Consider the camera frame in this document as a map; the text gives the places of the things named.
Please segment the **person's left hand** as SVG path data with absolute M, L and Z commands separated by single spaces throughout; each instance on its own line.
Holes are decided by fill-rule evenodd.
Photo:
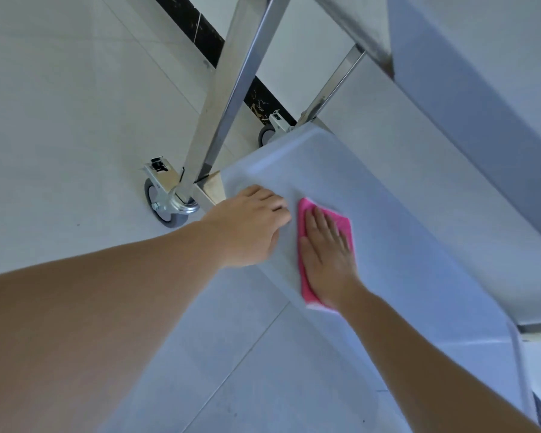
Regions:
M 240 192 L 215 205 L 200 220 L 205 257 L 218 269 L 245 267 L 267 259 L 267 247 L 276 229 L 291 219 L 265 219 L 262 202 L 286 202 L 274 193 L 270 198 L 240 196 Z

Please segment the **person's right hand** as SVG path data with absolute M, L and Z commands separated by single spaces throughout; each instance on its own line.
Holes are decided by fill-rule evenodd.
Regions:
M 306 212 L 306 232 L 313 246 L 313 268 L 305 268 L 316 296 L 326 305 L 346 316 L 354 302 L 365 292 L 356 265 L 344 246 L 344 235 L 334 224 L 334 242 L 322 242 L 318 234 L 318 210 Z

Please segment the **white plastic cart tray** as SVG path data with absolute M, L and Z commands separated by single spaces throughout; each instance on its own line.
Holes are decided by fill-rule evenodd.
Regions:
M 537 421 L 515 325 L 367 166 L 310 124 L 221 172 L 227 196 L 259 184 L 293 220 L 257 267 L 221 271 L 101 433 L 410 431 L 361 342 L 301 296 L 297 207 L 351 221 L 358 271 L 453 361 Z
M 541 0 L 388 0 L 395 81 L 541 234 Z

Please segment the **person's left forearm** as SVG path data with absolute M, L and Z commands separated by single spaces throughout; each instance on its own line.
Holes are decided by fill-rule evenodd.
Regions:
M 210 222 L 0 274 L 0 433 L 91 433 L 235 241 Z

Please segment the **person's right forearm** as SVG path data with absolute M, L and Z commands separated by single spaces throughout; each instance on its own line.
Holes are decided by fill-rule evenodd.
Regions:
M 336 303 L 413 433 L 541 433 L 526 415 L 453 362 L 383 299 L 353 282 Z

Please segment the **grey caster wheel with brake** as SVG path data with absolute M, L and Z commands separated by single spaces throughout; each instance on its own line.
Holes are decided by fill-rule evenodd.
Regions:
M 294 124 L 289 123 L 277 109 L 268 117 L 268 122 L 259 131 L 258 147 L 262 148 L 276 138 L 281 137 L 294 129 Z
M 143 171 L 147 176 L 144 184 L 146 202 L 162 225 L 176 229 L 198 211 L 199 205 L 193 199 L 185 203 L 176 195 L 180 174 L 163 156 L 145 163 Z

